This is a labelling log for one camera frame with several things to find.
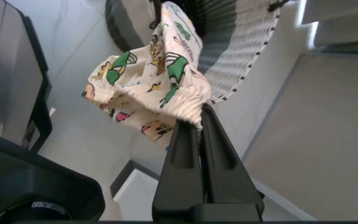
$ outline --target tile grout line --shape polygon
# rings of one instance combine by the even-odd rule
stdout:
[[[72,58],[72,56],[74,55],[74,53],[78,50],[78,48],[81,46],[81,44],[85,41],[85,39],[90,35],[90,33],[92,32],[92,30],[96,27],[96,25],[98,24],[98,22],[103,19],[103,15],[100,15],[100,18],[96,20],[96,22],[92,25],[92,27],[89,29],[89,31],[86,33],[86,35],[84,36],[84,38],[81,39],[80,43],[75,47],[73,53],[71,53],[71,55],[65,60],[65,63],[59,68],[59,71],[56,73],[56,75],[53,77],[53,80],[51,80],[51,83],[53,83],[53,81],[59,76],[60,72],[63,70],[63,68],[66,66],[66,64],[68,63],[68,61]]]

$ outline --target white rope basket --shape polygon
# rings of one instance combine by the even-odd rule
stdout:
[[[280,9],[274,0],[204,0],[206,35],[198,70],[212,87],[212,103],[237,91],[272,36]]]

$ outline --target cloth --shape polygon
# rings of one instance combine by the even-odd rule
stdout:
[[[201,107],[211,98],[211,87],[196,69],[203,43],[191,21],[172,2],[161,10],[150,45],[107,58],[88,78],[82,96],[113,121],[167,147],[176,119],[201,131]]]

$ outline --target floor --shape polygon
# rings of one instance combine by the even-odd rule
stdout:
[[[56,112],[52,115],[53,132],[40,154],[96,179],[106,199],[102,219],[120,218],[109,185],[130,158],[135,130],[113,123],[80,97],[93,69],[108,56],[121,53],[107,31],[105,0],[7,1],[31,17],[50,68],[48,105]],[[298,11],[298,3],[282,10],[277,31],[254,71],[235,95],[218,106],[221,122],[240,156],[295,60],[307,49],[310,27],[297,26]],[[238,102],[243,106],[237,108]]]

